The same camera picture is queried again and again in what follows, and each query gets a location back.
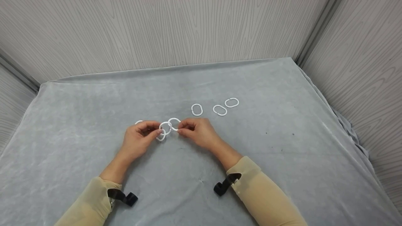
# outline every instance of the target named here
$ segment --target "oval ring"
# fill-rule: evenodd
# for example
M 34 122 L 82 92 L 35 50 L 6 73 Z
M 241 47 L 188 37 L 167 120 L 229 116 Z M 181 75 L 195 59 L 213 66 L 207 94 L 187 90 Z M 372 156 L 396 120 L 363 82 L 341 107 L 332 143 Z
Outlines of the oval ring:
M 163 137 L 162 137 L 162 139 L 159 139 L 159 137 L 156 137 L 156 139 L 157 140 L 159 140 L 159 141 L 163 141 L 164 139 L 165 139 L 165 137 L 166 137 L 166 130 L 165 129 L 162 129 L 162 131 L 163 131 Z
M 176 121 L 178 121 L 179 123 L 181 122 L 178 118 L 171 118 L 171 119 L 168 120 L 168 122 L 170 122 L 171 120 L 176 120 Z
M 216 107 L 221 107 L 221 108 L 223 108 L 223 109 L 225 110 L 225 113 L 224 113 L 224 114 L 219 114 L 218 112 L 215 111 L 215 108 L 216 108 Z M 222 105 L 215 105 L 215 106 L 212 108 L 212 110 L 213 110 L 217 115 L 219 115 L 219 116 L 225 116 L 225 115 L 228 113 L 228 110 L 227 110 L 224 106 L 222 106 Z
M 166 131 L 164 132 L 165 133 L 165 135 L 168 135 L 168 134 L 170 134 L 170 132 L 172 131 L 172 124 L 170 123 L 170 122 L 168 122 L 168 121 L 164 121 L 164 122 L 162 122 L 160 125 L 159 125 L 159 129 L 162 129 L 162 125 L 163 124 L 168 124 L 169 125 L 169 131 L 166 133 Z
M 200 108 L 201 108 L 201 113 L 199 113 L 199 114 L 195 114 L 195 113 L 194 113 L 193 108 L 194 108 L 194 106 L 196 106 L 196 105 L 200 106 Z M 201 104 L 193 104 L 193 105 L 191 106 L 191 113 L 193 113 L 194 116 L 200 116 L 200 115 L 202 115 L 203 111 L 202 111 L 202 106 L 201 106 Z
M 237 104 L 232 105 L 232 106 L 228 106 L 227 102 L 230 101 L 230 100 L 237 100 Z M 238 100 L 236 97 L 229 98 L 229 99 L 227 99 L 227 100 L 225 101 L 225 106 L 227 106 L 228 108 L 236 107 L 237 105 L 239 105 L 239 100 Z

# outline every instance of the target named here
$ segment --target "beige sleeve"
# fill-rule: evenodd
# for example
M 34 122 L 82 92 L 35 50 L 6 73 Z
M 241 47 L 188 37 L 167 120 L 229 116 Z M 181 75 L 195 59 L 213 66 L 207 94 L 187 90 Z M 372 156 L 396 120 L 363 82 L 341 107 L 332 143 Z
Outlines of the beige sleeve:
M 285 193 L 250 158 L 240 159 L 230 173 L 242 174 L 232 187 L 260 226 L 307 226 Z
M 107 190 L 121 185 L 95 177 L 55 226 L 102 226 L 112 211 Z

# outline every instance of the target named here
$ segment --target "black wrist strap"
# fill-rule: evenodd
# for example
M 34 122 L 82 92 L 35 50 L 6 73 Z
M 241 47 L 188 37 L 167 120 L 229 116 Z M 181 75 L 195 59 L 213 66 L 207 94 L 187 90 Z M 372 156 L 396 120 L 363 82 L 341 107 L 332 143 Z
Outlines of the black wrist strap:
M 120 200 L 122 203 L 132 207 L 134 203 L 138 200 L 138 197 L 133 193 L 129 193 L 127 196 L 120 190 L 116 188 L 110 188 L 107 190 L 107 196 L 109 198 Z
M 239 180 L 242 177 L 241 173 L 231 173 L 229 174 L 225 180 L 221 183 L 218 182 L 215 187 L 213 188 L 213 191 L 219 195 L 222 196 L 226 193 L 226 191 L 229 189 L 229 187 L 236 182 L 236 180 Z

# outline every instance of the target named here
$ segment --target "wood grain wall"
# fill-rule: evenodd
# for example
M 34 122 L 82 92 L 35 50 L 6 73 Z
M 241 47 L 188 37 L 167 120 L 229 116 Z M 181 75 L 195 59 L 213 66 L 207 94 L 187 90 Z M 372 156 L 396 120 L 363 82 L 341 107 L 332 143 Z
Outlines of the wood grain wall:
M 1 0 L 0 49 L 39 82 L 295 58 L 324 0 Z
M 402 213 L 402 1 L 342 1 L 303 70 L 351 121 Z
M 0 155 L 35 94 L 0 66 Z

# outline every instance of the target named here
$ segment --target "hand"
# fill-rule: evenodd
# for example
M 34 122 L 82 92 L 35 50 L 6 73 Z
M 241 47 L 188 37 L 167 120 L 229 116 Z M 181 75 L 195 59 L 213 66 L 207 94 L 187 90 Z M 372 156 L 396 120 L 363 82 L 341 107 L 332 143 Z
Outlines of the hand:
M 151 142 L 162 133 L 159 125 L 157 121 L 142 121 L 128 127 L 116 157 L 131 163 L 143 155 Z
M 223 142 L 207 118 L 184 119 L 179 123 L 177 132 L 210 151 Z
M 162 133 L 159 125 L 157 121 L 142 121 L 128 127 L 119 152 L 99 177 L 121 184 L 130 164 L 143 155 L 151 142 Z
M 187 118 L 178 125 L 181 136 L 190 138 L 195 144 L 208 149 L 222 163 L 225 170 L 230 169 L 243 157 L 215 132 L 206 118 Z

